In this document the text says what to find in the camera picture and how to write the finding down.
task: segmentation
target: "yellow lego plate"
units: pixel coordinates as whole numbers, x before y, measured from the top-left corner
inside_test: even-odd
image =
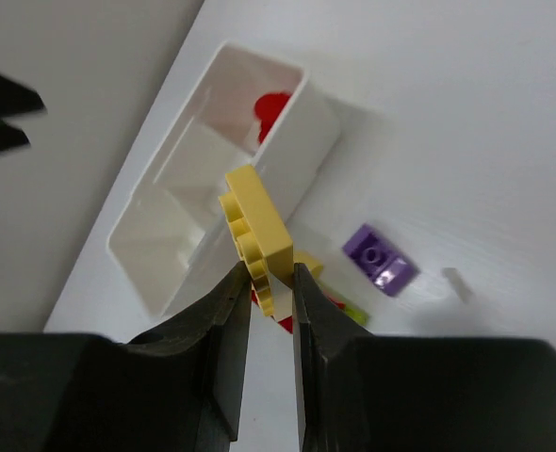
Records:
[[[230,233],[253,279],[253,290],[264,315],[274,314],[270,274],[292,287],[293,241],[251,165],[225,175],[230,191],[220,204]]]

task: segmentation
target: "lego stud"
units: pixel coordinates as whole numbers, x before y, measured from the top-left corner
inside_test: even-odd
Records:
[[[262,260],[247,264],[247,268],[249,269],[249,274],[254,281],[260,280],[261,278],[267,279],[266,274],[268,273],[268,270]]]
[[[240,249],[240,245],[236,241],[234,242],[234,245],[237,248],[238,259],[240,259],[241,261],[244,261],[244,254],[242,254],[242,250]]]
[[[270,316],[274,314],[274,306],[271,299],[270,288],[266,287],[263,290],[255,290],[255,295],[257,296],[257,304],[261,309],[264,316]]]
[[[380,248],[374,246],[366,248],[362,251],[362,262],[372,264],[373,266],[381,266],[387,260],[387,255]]]
[[[249,225],[244,220],[244,218],[239,218],[235,221],[232,221],[228,224],[230,228],[230,232],[232,233],[232,237],[234,239],[238,239],[241,235],[246,234],[250,231]]]
[[[242,212],[240,212],[240,207],[238,207],[237,197],[231,191],[220,196],[220,204],[228,223],[242,218]]]
[[[268,276],[263,275],[262,277],[253,280],[253,289],[256,292],[261,292],[266,289],[270,289],[270,280],[268,280]]]
[[[240,245],[240,249],[244,255],[244,261],[247,264],[252,264],[261,259],[261,250],[257,246],[257,241],[253,233],[247,232],[246,234],[239,235],[237,237],[237,242]]]

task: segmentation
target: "white box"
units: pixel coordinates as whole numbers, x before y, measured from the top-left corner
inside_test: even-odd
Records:
[[[291,97],[258,145],[253,106],[284,91]],[[149,312],[189,306],[236,262],[217,200],[227,190],[226,172],[253,164],[287,220],[339,134],[335,113],[305,69],[225,43],[108,238],[108,251]]]

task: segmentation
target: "red lego piece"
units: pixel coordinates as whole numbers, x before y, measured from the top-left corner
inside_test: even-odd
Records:
[[[343,311],[345,309],[345,303],[341,303],[340,301],[337,301],[335,299],[331,299],[326,294],[324,294],[324,295],[326,296],[327,299],[329,299],[332,303],[334,303],[338,309],[340,309],[341,311]],[[257,304],[257,296],[255,295],[255,292],[253,290],[251,291],[251,301],[253,303]],[[282,328],[284,328],[285,330],[287,330],[291,334],[293,333],[293,316],[287,317],[284,320],[281,320],[280,322],[277,322],[277,323],[278,323],[278,325],[280,325]]]
[[[259,144],[263,143],[263,140],[266,139],[271,127],[288,103],[288,99],[290,99],[290,93],[288,92],[269,92],[255,102],[253,111],[255,116],[261,121],[261,128],[257,136]]]

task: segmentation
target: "gray wall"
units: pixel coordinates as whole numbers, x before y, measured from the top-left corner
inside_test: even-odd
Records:
[[[0,331],[39,331],[203,0],[0,0],[0,73],[37,90],[0,157]]]

